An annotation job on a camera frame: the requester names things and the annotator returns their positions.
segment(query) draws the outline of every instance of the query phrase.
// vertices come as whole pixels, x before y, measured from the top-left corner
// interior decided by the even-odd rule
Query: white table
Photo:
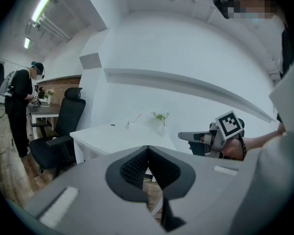
[[[39,100],[40,100],[41,102],[48,103],[48,98],[40,98]]]
[[[130,129],[126,125],[112,126],[110,124],[100,125],[94,128],[71,132],[74,139],[74,150],[76,162],[82,163],[91,157],[85,158],[85,149],[96,153],[98,156],[109,155],[118,151],[143,146],[161,146],[167,149],[176,150],[169,136],[160,136],[149,128],[135,124]],[[146,174],[152,175],[149,169]],[[163,198],[159,198],[154,205],[151,214],[156,215],[162,207]]]
[[[28,112],[27,112],[28,130],[31,127],[29,117],[28,117],[29,112],[31,113],[32,123],[36,123],[37,118],[51,118],[52,130],[54,131],[54,118],[57,118],[59,116],[60,105],[50,104],[49,106],[48,105],[36,106],[36,105],[29,104]],[[37,127],[33,127],[33,134],[34,134],[34,139],[38,139]]]

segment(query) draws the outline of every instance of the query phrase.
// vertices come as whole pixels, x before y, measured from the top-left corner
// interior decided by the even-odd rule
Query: vase
[[[167,134],[168,130],[166,126],[163,126],[161,129],[161,136],[164,137]]]
[[[133,128],[134,122],[127,122],[127,129]]]

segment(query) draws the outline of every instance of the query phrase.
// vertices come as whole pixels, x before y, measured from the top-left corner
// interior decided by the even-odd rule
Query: flower
[[[51,90],[47,90],[46,91],[46,95],[54,95],[54,94],[55,94],[54,89],[51,89]]]

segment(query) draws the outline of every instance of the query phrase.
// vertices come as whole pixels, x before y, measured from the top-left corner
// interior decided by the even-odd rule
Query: ceiling
[[[282,22],[274,17],[254,24],[245,19],[225,19],[214,11],[212,0],[127,0],[130,12],[162,11],[182,14],[221,29],[257,59],[274,83],[280,80]]]
[[[50,0],[44,13],[71,38],[94,20],[87,0]],[[278,18],[254,24],[243,19],[226,20],[216,10],[212,0],[126,0],[129,11],[161,11],[182,14],[201,20],[236,39],[257,59],[274,83],[279,81],[281,33],[283,24]],[[13,44],[23,46],[25,29],[39,0],[18,0],[7,16],[7,30]],[[29,53],[45,57],[62,40],[43,28],[31,28]]]
[[[28,53],[44,58],[63,41],[42,27],[30,27],[30,33],[25,32],[38,2],[39,0],[17,0],[2,28],[8,30],[12,38],[10,42],[18,47],[24,45],[25,37],[29,37],[31,42]],[[50,0],[44,9],[44,14],[70,38],[91,25],[87,12],[88,8],[82,0]]]

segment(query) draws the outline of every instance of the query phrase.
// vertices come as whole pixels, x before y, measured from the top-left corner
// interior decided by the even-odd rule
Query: wooden floor
[[[0,106],[0,116],[4,112]],[[51,127],[46,128],[47,135],[54,135]],[[32,132],[28,133],[29,140],[33,140]],[[43,189],[51,182],[53,170],[45,170],[39,173],[39,166],[33,159],[31,154],[24,158],[20,158],[16,147],[12,150],[12,134],[9,127],[7,115],[0,119],[0,190],[7,200],[23,207],[28,200]],[[150,180],[144,182],[144,191],[149,196],[148,208],[151,210],[153,205],[161,196],[162,191],[158,184],[152,183]],[[155,218],[161,217],[161,211],[157,213]]]

